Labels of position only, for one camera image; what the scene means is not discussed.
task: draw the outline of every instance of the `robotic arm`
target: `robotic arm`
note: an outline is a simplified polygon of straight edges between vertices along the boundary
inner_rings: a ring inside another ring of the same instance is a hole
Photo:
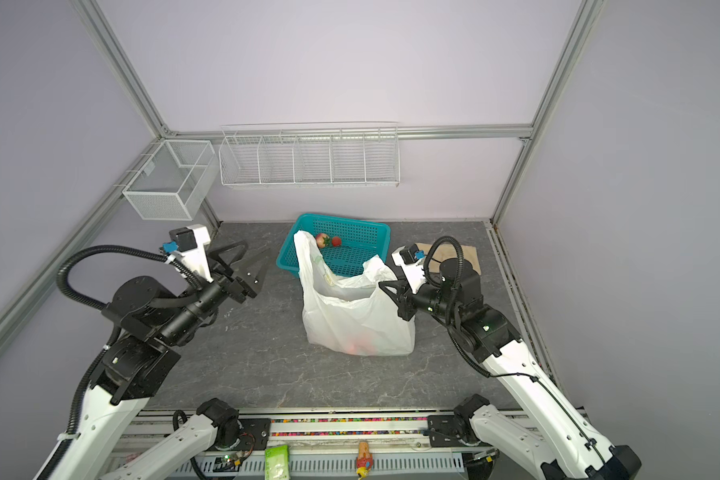
[[[202,225],[172,230],[170,238],[160,254],[124,246],[92,246],[72,255],[59,268],[61,293],[100,310],[115,327],[80,380],[67,431],[59,435],[56,449],[36,479],[94,478],[117,439],[181,357],[171,347],[186,345],[199,328],[212,324],[224,300],[242,303],[261,291],[271,263],[269,250],[243,259],[248,245],[238,242],[206,253],[210,236]],[[232,250],[236,252],[231,260],[224,261],[222,255]],[[189,286],[176,296],[153,277],[138,276],[125,282],[105,304],[75,291],[67,279],[75,264],[102,253],[171,264]],[[260,267],[254,271],[256,264]],[[174,423],[177,430],[173,435],[103,478],[164,478],[211,446],[234,448],[242,431],[238,411],[218,398],[203,403],[181,428],[176,419]],[[232,460],[241,458],[242,454],[232,454]]]
[[[452,244],[457,257],[443,261],[436,278],[429,264],[443,243]],[[448,330],[461,357],[481,375],[498,378],[538,426],[538,433],[531,432],[475,395],[454,409],[455,437],[491,444],[539,480],[634,478],[641,462],[632,449],[614,446],[592,427],[538,366],[507,318],[483,304],[480,275],[464,259],[456,239],[439,238],[426,256],[415,244],[404,246],[392,258],[406,280],[379,286],[398,306],[400,317],[429,313]]]

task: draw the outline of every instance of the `wire shelf compartment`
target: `wire shelf compartment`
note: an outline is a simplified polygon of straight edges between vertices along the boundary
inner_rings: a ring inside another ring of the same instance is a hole
[[[221,183],[231,188],[398,185],[397,126],[285,130],[222,127]]]
[[[218,175],[208,140],[163,140],[123,195],[144,220],[192,220]]]

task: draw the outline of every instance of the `red fruit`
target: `red fruit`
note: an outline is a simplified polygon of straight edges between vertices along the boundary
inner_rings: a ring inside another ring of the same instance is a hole
[[[317,242],[317,246],[320,248],[325,248],[329,245],[331,241],[331,237],[327,234],[317,234],[315,237],[315,241]]]

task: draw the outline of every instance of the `teal plastic basket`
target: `teal plastic basket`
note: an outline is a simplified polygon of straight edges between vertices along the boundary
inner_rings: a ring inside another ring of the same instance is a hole
[[[307,231],[314,236],[327,234],[331,237],[341,237],[341,246],[327,246],[320,250],[326,264],[336,275],[362,274],[362,264],[373,258],[374,255],[378,255],[382,262],[387,261],[388,225],[339,216],[304,214],[298,218],[291,231],[288,232],[286,242],[277,256],[277,265],[296,277],[298,277],[298,259],[296,258],[296,246],[293,244],[293,235],[299,230]]]

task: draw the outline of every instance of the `zip tie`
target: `zip tie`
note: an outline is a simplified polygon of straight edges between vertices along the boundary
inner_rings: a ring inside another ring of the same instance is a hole
[[[62,441],[64,441],[64,440],[77,440],[77,437],[79,437],[79,436],[80,436],[79,433],[66,433],[66,432],[64,432],[64,433],[60,433],[59,436],[56,437],[56,439],[57,439],[59,442],[62,442]]]

